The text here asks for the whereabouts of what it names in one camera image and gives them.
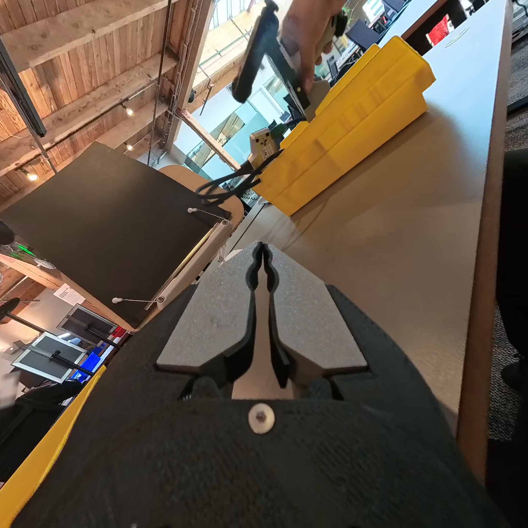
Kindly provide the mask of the white tethered pin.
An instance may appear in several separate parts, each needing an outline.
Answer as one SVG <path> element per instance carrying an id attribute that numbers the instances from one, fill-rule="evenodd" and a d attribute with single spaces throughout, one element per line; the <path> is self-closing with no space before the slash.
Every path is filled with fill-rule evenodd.
<path id="1" fill-rule="evenodd" d="M 207 227 L 214 227 L 217 224 L 228 226 L 230 220 L 219 213 L 214 214 L 202 208 L 188 208 L 188 214 L 197 219 L 200 224 Z"/>
<path id="2" fill-rule="evenodd" d="M 136 302 L 136 303 L 143 303 L 143 304 L 146 304 L 147 307 L 145 308 L 145 310 L 148 310 L 152 305 L 156 304 L 158 307 L 160 307 L 161 305 L 163 305 L 163 303 L 165 302 L 166 298 L 165 296 L 163 295 L 160 295 L 158 296 L 156 299 L 151 299 L 151 300 L 140 300 L 140 299 L 127 299 L 127 298 L 119 298 L 119 297 L 114 297 L 112 298 L 111 302 L 113 304 L 118 304 L 118 303 L 122 303 L 122 302 Z"/>

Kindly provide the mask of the black board on white stand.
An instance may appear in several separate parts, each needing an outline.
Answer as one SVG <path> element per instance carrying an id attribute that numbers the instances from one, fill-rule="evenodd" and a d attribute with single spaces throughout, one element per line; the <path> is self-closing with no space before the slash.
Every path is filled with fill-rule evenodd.
<path id="1" fill-rule="evenodd" d="M 214 227 L 188 214 L 202 208 L 231 222 L 243 219 L 240 199 L 205 207 L 195 190 L 206 180 L 172 165 L 156 170 L 94 142 L 36 189 L 1 209 L 1 220 L 63 280 L 117 324 L 136 330 L 155 312 L 151 300 Z"/>

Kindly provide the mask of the grey panel on stand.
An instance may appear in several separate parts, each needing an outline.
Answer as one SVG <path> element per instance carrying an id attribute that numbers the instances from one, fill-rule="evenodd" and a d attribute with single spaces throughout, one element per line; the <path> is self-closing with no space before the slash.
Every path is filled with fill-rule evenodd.
<path id="1" fill-rule="evenodd" d="M 108 344 L 110 336 L 118 325 L 77 304 L 57 324 L 56 328 L 91 345 L 98 345 L 102 342 Z"/>
<path id="2" fill-rule="evenodd" d="M 48 332 L 32 341 L 11 366 L 49 379 L 64 382 L 88 355 L 87 351 Z"/>

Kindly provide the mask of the black striped jacket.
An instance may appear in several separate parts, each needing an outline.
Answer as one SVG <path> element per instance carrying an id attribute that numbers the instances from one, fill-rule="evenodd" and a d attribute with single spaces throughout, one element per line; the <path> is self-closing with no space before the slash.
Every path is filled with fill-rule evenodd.
<path id="1" fill-rule="evenodd" d="M 83 389 L 78 380 L 40 386 L 1 410 L 1 482 L 6 483 Z"/>

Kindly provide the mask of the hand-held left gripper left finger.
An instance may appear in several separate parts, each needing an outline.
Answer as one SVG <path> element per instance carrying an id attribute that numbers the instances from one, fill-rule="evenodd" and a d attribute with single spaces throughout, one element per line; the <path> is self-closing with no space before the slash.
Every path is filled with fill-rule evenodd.
<path id="1" fill-rule="evenodd" d="M 160 370 L 232 384 L 254 355 L 255 291 L 263 243 L 255 241 L 202 278 L 162 353 Z"/>

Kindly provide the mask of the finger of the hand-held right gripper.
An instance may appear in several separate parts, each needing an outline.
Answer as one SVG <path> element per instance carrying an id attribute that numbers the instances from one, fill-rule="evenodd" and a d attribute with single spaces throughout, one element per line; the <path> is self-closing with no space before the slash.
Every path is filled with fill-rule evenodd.
<path id="1" fill-rule="evenodd" d="M 283 99 L 287 103 L 292 120 L 310 122 L 310 101 L 305 94 L 288 93 Z"/>
<path id="2" fill-rule="evenodd" d="M 307 95 L 309 105 L 304 109 L 304 114 L 307 122 L 311 122 L 316 116 L 316 110 L 327 96 L 331 86 L 327 80 L 315 80 L 312 88 Z"/>

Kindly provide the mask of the person's black trouser leg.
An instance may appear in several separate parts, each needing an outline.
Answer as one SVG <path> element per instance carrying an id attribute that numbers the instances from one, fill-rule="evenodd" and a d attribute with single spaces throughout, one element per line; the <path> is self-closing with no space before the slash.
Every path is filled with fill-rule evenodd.
<path id="1" fill-rule="evenodd" d="M 501 371 L 520 396 L 511 441 L 488 442 L 486 486 L 511 527 L 527 527 L 527 149 L 504 156 L 496 299 L 516 361 Z"/>

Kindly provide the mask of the metal hdmi port hub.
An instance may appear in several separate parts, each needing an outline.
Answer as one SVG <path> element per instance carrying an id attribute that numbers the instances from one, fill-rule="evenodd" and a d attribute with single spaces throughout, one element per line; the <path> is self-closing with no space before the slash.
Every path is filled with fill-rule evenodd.
<path id="1" fill-rule="evenodd" d="M 231 197 L 242 197 L 261 181 L 263 171 L 281 154 L 280 140 L 288 126 L 276 124 L 250 135 L 250 155 L 235 172 L 208 181 L 195 191 L 204 206 L 219 206 Z"/>

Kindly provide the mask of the person's right hand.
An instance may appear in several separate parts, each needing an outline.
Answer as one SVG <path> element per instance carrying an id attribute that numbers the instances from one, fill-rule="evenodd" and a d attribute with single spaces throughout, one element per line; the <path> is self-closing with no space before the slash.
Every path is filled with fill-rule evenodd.
<path id="1" fill-rule="evenodd" d="M 299 76 L 304 91 L 311 92 L 315 66 L 332 49 L 332 40 L 321 44 L 329 20 L 346 1 L 292 1 L 282 22 L 281 39 L 290 56 L 299 53 Z"/>

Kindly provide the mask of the yellow plastic bin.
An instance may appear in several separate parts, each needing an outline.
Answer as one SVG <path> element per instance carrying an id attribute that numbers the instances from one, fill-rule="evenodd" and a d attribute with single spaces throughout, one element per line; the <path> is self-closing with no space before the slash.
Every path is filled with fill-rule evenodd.
<path id="1" fill-rule="evenodd" d="M 373 44 L 330 89 L 314 119 L 282 141 L 254 191 L 291 216 L 427 111 L 436 80 L 399 36 Z"/>
<path id="2" fill-rule="evenodd" d="M 101 366 L 75 400 L 58 417 L 21 466 L 1 488 L 1 527 L 10 527 L 46 478 L 65 446 L 71 430 L 95 385 L 106 371 Z"/>

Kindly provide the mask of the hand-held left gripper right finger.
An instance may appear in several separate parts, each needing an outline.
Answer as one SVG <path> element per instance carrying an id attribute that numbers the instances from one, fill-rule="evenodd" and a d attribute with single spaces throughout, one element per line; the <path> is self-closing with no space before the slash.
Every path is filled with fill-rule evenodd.
<path id="1" fill-rule="evenodd" d="M 367 370 L 327 285 L 271 244 L 264 244 L 271 363 L 279 386 Z"/>

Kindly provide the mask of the white paper sign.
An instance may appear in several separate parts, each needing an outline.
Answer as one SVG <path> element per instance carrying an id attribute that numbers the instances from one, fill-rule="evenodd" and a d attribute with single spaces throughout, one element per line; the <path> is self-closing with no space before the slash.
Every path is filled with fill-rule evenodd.
<path id="1" fill-rule="evenodd" d="M 53 295 L 71 306 L 82 305 L 86 300 L 83 295 L 76 292 L 66 283 L 57 289 Z"/>

